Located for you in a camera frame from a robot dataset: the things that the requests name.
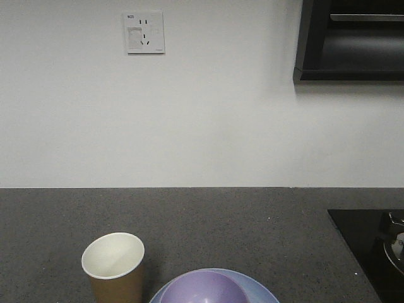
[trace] cabinet handle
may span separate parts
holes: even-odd
[[[368,15],[368,14],[330,14],[333,21],[384,21],[384,22],[404,22],[404,15]]]

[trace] black stove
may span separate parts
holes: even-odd
[[[404,302],[404,210],[328,210],[384,303]]]

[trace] cup rim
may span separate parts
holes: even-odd
[[[110,237],[112,235],[126,235],[126,236],[130,236],[130,237],[136,239],[141,244],[141,249],[142,249],[141,258],[139,259],[139,262],[137,262],[134,266],[130,267],[130,269],[128,269],[127,271],[124,271],[123,273],[120,273],[120,274],[114,275],[114,276],[98,276],[98,275],[94,275],[93,273],[90,273],[84,266],[84,257],[86,255],[86,253],[89,251],[89,249],[95,243],[101,241],[102,239],[104,239],[106,237]],[[145,256],[145,245],[143,244],[143,241],[139,237],[137,237],[137,236],[135,236],[133,234],[127,233],[127,232],[113,232],[113,233],[110,233],[110,234],[103,235],[103,236],[99,237],[98,239],[95,239],[93,242],[91,242],[87,246],[87,248],[84,250],[83,254],[81,255],[81,267],[83,268],[84,272],[87,275],[89,275],[90,277],[92,277],[92,278],[96,278],[96,279],[100,279],[100,280],[111,280],[111,279],[116,279],[116,278],[120,278],[122,276],[125,276],[128,273],[130,273],[131,271],[133,271],[135,268],[137,268],[140,265],[140,263],[142,262],[144,256]]]

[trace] black glass cooktop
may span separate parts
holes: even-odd
[[[404,254],[403,241],[396,237],[391,244],[391,238],[386,236],[381,228],[381,220],[388,218],[388,213],[396,218],[404,219],[404,210],[328,210],[331,218],[338,227],[348,247],[353,252],[384,303],[404,302],[404,274],[400,271],[400,260]],[[399,224],[393,226],[402,229]],[[394,262],[389,259],[396,256]]]
[[[401,0],[332,0],[332,13],[345,14],[394,14],[404,13]]]

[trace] outlet label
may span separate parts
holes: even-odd
[[[122,14],[128,54],[164,54],[163,12],[134,11]]]

